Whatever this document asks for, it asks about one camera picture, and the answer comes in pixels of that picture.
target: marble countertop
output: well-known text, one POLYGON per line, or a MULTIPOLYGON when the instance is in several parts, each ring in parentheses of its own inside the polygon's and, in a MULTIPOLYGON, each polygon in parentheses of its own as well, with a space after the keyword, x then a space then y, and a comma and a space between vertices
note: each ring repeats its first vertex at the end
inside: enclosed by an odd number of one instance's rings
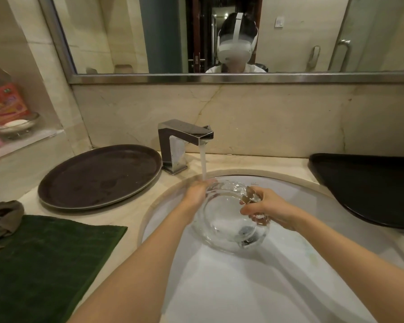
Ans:
MULTIPOLYGON (((52 212, 44 208, 38 200, 37 188, 34 188, 19 199, 24 205, 27 214, 60 217, 91 225, 128 227, 127 232, 115 247, 110 258, 97 275, 81 302, 135 251, 153 209, 167 198, 168 195, 184 188, 195 179, 201 177, 202 170, 199 154, 187 153, 186 158, 189 168, 183 172, 172 176, 162 171, 159 178, 145 191, 117 205, 109 206, 106 209, 85 212, 84 215, 69 215, 62 212, 52 212)), ((208 177, 242 174, 276 178, 311 188, 332 197, 329 190, 321 186, 308 169, 307 159, 207 154, 206 160, 208 177)), ((404 236, 391 229, 381 229, 404 252, 404 236)))

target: white shirt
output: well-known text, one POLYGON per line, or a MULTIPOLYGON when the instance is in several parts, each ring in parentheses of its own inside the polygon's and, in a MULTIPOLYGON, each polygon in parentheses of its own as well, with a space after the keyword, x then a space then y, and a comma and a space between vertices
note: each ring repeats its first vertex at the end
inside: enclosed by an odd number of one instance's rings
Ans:
MULTIPOLYGON (((254 65, 254 64, 246 64, 246 67, 244 68, 244 72, 245 73, 258 73, 258 72, 266 73, 265 70, 263 70, 262 68, 259 68, 258 66, 254 65)), ((221 65, 212 67, 212 68, 206 70, 206 73, 207 74, 221 74, 221 65)))

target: gray cloth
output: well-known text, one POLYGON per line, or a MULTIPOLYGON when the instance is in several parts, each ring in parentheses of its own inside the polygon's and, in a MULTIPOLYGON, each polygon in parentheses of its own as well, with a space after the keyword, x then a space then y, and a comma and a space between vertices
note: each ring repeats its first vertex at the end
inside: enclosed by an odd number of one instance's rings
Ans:
POLYGON ((0 249, 5 247, 7 236, 16 231, 24 215, 24 207, 19 201, 0 202, 0 249))

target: running water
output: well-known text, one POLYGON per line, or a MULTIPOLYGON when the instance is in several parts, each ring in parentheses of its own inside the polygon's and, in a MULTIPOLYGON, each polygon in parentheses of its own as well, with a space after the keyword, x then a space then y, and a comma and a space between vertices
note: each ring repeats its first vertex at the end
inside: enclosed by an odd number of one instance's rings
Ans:
POLYGON ((205 144, 199 145, 199 153, 201 155, 202 180, 206 180, 205 144))

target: sink rim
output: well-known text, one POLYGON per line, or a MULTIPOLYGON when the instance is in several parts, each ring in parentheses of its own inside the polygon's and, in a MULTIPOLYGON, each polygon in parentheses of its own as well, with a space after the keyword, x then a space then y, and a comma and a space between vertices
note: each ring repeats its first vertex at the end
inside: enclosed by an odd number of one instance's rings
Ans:
MULTIPOLYGON (((214 170, 207 172, 207 178, 215 178, 215 177, 224 177, 224 176, 255 176, 255 177, 265 177, 271 179, 277 179, 286 181, 288 183, 293 183, 299 186, 307 187, 316 192, 320 192, 323 195, 326 195, 330 198, 335 199, 335 197, 331 194, 331 192, 323 185, 319 184, 318 181, 314 177, 308 177, 309 180, 297 178, 295 176, 291 176, 285 173, 277 173, 266 170, 256 170, 256 169, 225 169, 225 170, 214 170)), ((179 190, 184 189, 185 187, 192 184, 194 181, 201 179, 201 174, 196 174, 193 177, 189 177, 181 180, 176 183, 172 187, 168 188, 161 195, 159 195, 149 206, 148 210, 145 212, 142 217, 142 221, 139 227, 136 246, 139 247, 142 243, 143 234, 145 229, 148 226, 148 222, 154 215, 157 207, 159 207, 162 202, 166 201, 171 195, 178 192, 179 190)), ((376 226, 391 242, 393 242, 399 250, 404 255, 404 236, 399 232, 386 227, 376 226)))

